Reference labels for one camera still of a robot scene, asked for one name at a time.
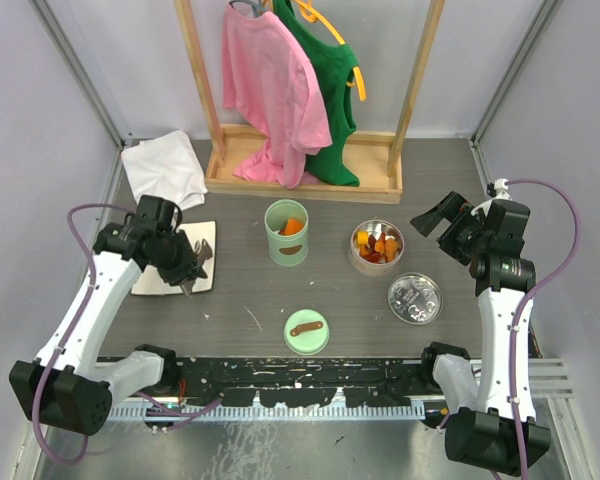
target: green container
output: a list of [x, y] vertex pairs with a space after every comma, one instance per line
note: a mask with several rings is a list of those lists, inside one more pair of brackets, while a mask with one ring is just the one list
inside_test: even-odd
[[[295, 235], [280, 235], [278, 232], [285, 227], [290, 218], [304, 223], [304, 228]], [[267, 230], [269, 255], [278, 265], [293, 267], [307, 258], [309, 214], [298, 202], [284, 199], [272, 203], [264, 214], [264, 228]]]
[[[291, 331], [302, 323], [321, 322], [322, 328], [293, 336]], [[284, 341], [298, 355], [315, 355], [327, 346], [329, 325], [315, 310], [299, 310], [287, 319], [284, 325]]]

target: green lid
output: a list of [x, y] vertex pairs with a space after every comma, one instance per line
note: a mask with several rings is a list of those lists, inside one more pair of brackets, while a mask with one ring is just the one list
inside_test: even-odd
[[329, 341], [329, 325], [315, 310], [298, 310], [284, 325], [284, 341], [299, 355], [315, 355]]

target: metal tin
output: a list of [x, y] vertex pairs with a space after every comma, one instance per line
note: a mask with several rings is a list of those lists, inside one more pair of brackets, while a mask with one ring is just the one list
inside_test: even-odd
[[[391, 263], [367, 262], [359, 254], [359, 247], [356, 241], [356, 235], [358, 232], [368, 232], [370, 235], [373, 235], [376, 238], [380, 238], [380, 235], [384, 233], [387, 238], [396, 239], [400, 244], [400, 247], [398, 248], [398, 254], [396, 255], [395, 260]], [[362, 222], [360, 225], [358, 225], [351, 235], [351, 239], [349, 240], [349, 259], [359, 272], [370, 277], [380, 277], [395, 270], [400, 262], [400, 259], [402, 258], [404, 249], [404, 236], [400, 230], [398, 230], [398, 227], [387, 222], [386, 220], [367, 220], [366, 222]]]
[[389, 287], [391, 311], [403, 322], [426, 325], [440, 316], [442, 292], [440, 287], [421, 273], [405, 273]]

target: pink t-shirt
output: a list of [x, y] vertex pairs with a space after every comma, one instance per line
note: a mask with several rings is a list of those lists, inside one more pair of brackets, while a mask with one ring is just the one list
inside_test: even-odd
[[274, 13], [247, 18], [226, 6], [222, 73], [224, 107], [267, 137], [233, 174], [291, 188], [317, 183], [304, 164], [331, 145], [324, 101], [307, 55]]

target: green cup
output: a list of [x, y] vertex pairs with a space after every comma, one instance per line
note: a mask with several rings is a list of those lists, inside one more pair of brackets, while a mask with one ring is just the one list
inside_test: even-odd
[[[280, 235], [278, 232], [285, 227], [290, 218], [304, 223], [304, 228], [295, 235]], [[267, 230], [269, 255], [278, 265], [293, 267], [307, 258], [309, 214], [298, 202], [284, 199], [272, 203], [264, 214], [264, 228]]]

